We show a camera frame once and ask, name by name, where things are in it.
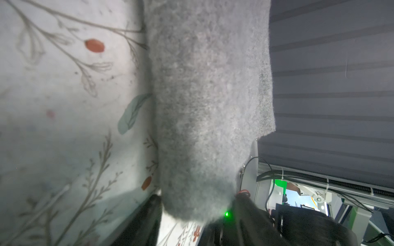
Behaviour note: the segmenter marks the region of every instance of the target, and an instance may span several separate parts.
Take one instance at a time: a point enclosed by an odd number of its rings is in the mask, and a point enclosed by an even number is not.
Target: black device
[[[352,231],[315,210],[277,204],[272,214],[239,193],[223,218],[204,226],[198,246],[357,245]],[[156,246],[161,216],[161,199],[152,195],[111,246]]]
[[[305,205],[301,205],[301,208],[315,210],[313,207],[308,207],[308,206],[305,206]]]

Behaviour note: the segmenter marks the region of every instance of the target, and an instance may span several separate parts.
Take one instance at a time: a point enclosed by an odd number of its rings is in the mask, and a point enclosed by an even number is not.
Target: metal frame
[[[257,139],[252,142],[250,156],[244,163],[240,172],[240,190],[248,190],[252,201],[256,198],[258,187],[258,183],[256,183],[256,177],[258,175],[258,158],[254,158],[250,162],[249,160],[256,156],[258,156]]]
[[[349,213],[349,210],[352,208],[351,205],[344,204],[344,206],[346,206],[346,207],[343,209],[343,211],[340,209],[338,212],[338,213],[341,213],[340,216],[338,217],[338,219],[337,219],[337,217],[335,217],[335,221],[340,224],[342,224],[344,222],[346,216]]]
[[[377,186],[377,185],[370,185],[370,184],[360,183],[360,182],[356,182],[356,181],[352,181],[352,180],[347,180],[347,179],[332,177],[332,176],[328,176],[328,175],[323,175],[323,174],[317,174],[317,173],[313,173],[313,172],[298,170],[298,169],[294,169],[294,168],[277,166],[277,165],[273,165],[271,163],[270,163],[270,165],[271,165],[271,167],[274,170],[300,172],[300,173],[314,175],[314,176],[321,177],[321,178],[328,178],[328,179],[342,181],[342,182],[346,182],[346,183],[352,183],[352,184],[355,184],[355,185],[367,186],[367,187],[371,187],[373,189],[380,189],[380,190],[384,190],[384,191],[394,192],[394,189],[381,187],[381,186]],[[258,172],[259,173],[266,172],[266,171],[269,171],[269,170],[270,169],[269,169],[269,167],[268,167],[268,165],[266,163],[260,162],[258,164]],[[292,179],[299,180],[300,182],[303,182],[303,183],[309,183],[311,185],[316,185],[316,186],[321,187],[322,189],[325,189],[326,186],[327,186],[327,183],[320,183],[320,182],[316,182],[316,181],[309,181],[309,180],[297,179],[297,178],[292,178]],[[347,187],[343,187],[343,186],[339,186],[339,185],[334,185],[334,184],[329,185],[329,187],[331,189],[337,190],[339,192],[345,192],[345,193],[351,194],[352,196],[356,196],[357,199],[361,203],[364,203],[364,204],[368,204],[368,205],[371,205],[371,206],[377,206],[377,207],[381,207],[381,208],[385,208],[385,209],[388,209],[390,207],[394,207],[394,198],[389,197],[389,196],[383,196],[383,195],[380,195],[380,194],[374,194],[372,192],[369,193],[369,192],[359,191],[359,190],[355,190],[355,189],[351,189],[351,188],[347,188]]]
[[[356,234],[358,244],[361,244],[372,213],[359,207],[353,207],[349,222],[349,229]]]

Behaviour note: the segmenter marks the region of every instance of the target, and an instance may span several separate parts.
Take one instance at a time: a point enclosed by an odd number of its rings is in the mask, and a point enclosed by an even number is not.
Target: gray curtain
[[[273,0],[272,164],[394,188],[394,1]]]

